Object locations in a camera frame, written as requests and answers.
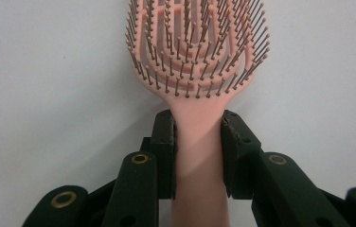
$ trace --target vented brush head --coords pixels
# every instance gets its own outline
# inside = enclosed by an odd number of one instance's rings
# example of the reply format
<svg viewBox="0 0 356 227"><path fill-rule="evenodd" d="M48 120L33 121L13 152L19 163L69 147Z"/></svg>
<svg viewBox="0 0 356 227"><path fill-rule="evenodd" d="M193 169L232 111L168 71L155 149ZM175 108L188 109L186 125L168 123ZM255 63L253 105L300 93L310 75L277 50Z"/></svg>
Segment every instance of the vented brush head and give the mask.
<svg viewBox="0 0 356 227"><path fill-rule="evenodd" d="M134 71L162 98L234 96L269 52L259 0L131 0Z"/></svg>

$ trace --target white background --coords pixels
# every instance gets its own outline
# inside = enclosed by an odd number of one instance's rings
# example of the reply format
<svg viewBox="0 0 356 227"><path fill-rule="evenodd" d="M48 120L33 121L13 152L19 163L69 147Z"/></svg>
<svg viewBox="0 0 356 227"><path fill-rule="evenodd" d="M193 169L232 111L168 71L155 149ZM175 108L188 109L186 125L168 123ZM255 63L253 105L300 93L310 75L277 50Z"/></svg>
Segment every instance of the white background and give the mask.
<svg viewBox="0 0 356 227"><path fill-rule="evenodd" d="M268 61L231 102L265 151L344 197L356 186L356 1L265 2ZM0 227L21 226L48 191L93 191L151 135L166 105L136 81L128 1L0 0ZM169 226L162 202L161 226ZM231 201L232 226L256 226Z"/></svg>

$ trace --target pink hairbrush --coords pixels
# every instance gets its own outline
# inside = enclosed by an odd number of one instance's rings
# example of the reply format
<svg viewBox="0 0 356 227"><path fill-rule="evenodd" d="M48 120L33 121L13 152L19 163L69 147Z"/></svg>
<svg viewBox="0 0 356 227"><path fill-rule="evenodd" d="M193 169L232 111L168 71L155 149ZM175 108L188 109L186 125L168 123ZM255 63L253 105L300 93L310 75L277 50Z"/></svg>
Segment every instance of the pink hairbrush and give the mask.
<svg viewBox="0 0 356 227"><path fill-rule="evenodd" d="M172 226L229 226L223 111L267 58L259 0L131 0L127 45L136 76L177 125Z"/></svg>

